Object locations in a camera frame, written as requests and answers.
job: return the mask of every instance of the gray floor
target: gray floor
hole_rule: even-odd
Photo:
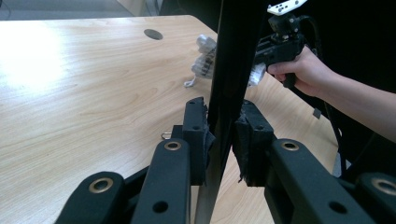
[[[117,0],[3,0],[0,21],[132,17]]]

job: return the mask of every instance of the wooden table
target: wooden table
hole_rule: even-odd
[[[210,80],[183,87],[198,35],[216,38],[194,17],[1,21],[0,33],[0,223],[52,223],[84,178],[146,167],[185,103],[208,103]],[[268,75],[246,98],[277,137],[302,142],[332,170],[329,121]],[[212,223],[273,222],[263,189],[238,179],[231,153]]]

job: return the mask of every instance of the white plastic part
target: white plastic part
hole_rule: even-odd
[[[276,16],[281,16],[286,14],[297,7],[300,7],[304,4],[307,0],[289,0],[284,3],[277,4],[275,6],[268,6],[267,12],[274,14]]]

